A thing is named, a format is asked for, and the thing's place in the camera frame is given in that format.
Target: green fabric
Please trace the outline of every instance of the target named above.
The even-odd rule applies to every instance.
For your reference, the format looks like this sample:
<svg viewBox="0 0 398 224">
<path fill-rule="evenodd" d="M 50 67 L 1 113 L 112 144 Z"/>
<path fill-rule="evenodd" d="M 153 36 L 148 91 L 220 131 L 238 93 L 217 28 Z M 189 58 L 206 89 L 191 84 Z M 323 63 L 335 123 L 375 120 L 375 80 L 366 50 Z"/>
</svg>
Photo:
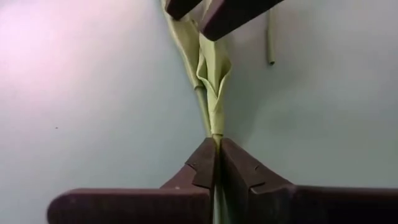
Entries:
<svg viewBox="0 0 398 224">
<path fill-rule="evenodd" d="M 206 9 L 211 0 L 206 0 Z M 206 135 L 212 136 L 217 143 L 217 151 L 220 152 L 220 141 L 224 133 L 224 109 L 223 93 L 225 82 L 231 72 L 231 62 L 222 43 L 222 40 L 213 42 L 200 34 L 197 24 L 186 15 L 180 21 L 173 20 L 166 12 L 165 17 L 169 25 L 170 33 L 174 38 L 184 61 L 187 75 L 195 89 Z M 221 187 L 220 163 L 217 163 L 217 180 L 215 197 L 218 208 L 218 223 L 224 223 L 223 190 Z"/>
<path fill-rule="evenodd" d="M 203 82 L 207 90 L 211 133 L 223 135 L 224 109 L 222 99 L 225 81 L 231 71 L 231 62 L 222 42 L 210 41 L 200 34 L 199 44 L 200 56 L 197 77 Z"/>
<path fill-rule="evenodd" d="M 275 50 L 274 50 L 274 16 L 272 9 L 268 10 L 267 18 L 268 18 L 268 27 L 267 27 L 267 60 L 268 64 L 275 64 Z"/>
</svg>

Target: pale blue wall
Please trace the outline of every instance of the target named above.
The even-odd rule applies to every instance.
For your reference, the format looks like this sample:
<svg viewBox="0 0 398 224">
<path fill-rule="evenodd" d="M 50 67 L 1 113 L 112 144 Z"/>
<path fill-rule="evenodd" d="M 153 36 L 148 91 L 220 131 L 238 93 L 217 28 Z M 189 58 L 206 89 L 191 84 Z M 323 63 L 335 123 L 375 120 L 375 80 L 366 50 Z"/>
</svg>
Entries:
<svg viewBox="0 0 398 224">
<path fill-rule="evenodd" d="M 296 183 L 398 187 L 397 7 L 286 0 L 272 68 L 264 17 L 227 37 L 227 136 Z M 158 1 L 0 3 L 0 223 L 45 223 L 76 187 L 158 187 L 200 119 Z"/>
</svg>

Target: light green cloth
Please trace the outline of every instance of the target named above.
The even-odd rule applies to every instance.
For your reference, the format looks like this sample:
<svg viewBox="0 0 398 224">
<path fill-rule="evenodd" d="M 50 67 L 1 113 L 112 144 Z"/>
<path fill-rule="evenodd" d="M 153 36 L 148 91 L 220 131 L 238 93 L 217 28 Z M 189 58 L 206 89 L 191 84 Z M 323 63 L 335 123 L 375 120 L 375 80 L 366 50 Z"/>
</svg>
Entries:
<svg viewBox="0 0 398 224">
<path fill-rule="evenodd" d="M 165 0 L 162 0 L 162 5 L 165 6 Z M 203 117 L 209 119 L 210 132 L 212 135 L 222 136 L 224 133 L 222 97 L 225 81 L 231 71 L 231 62 L 222 40 L 213 42 L 200 34 L 196 22 L 189 14 L 180 21 L 173 20 L 166 12 L 165 16 L 191 84 L 195 89 L 202 85 L 206 88 L 208 114 Z"/>
</svg>

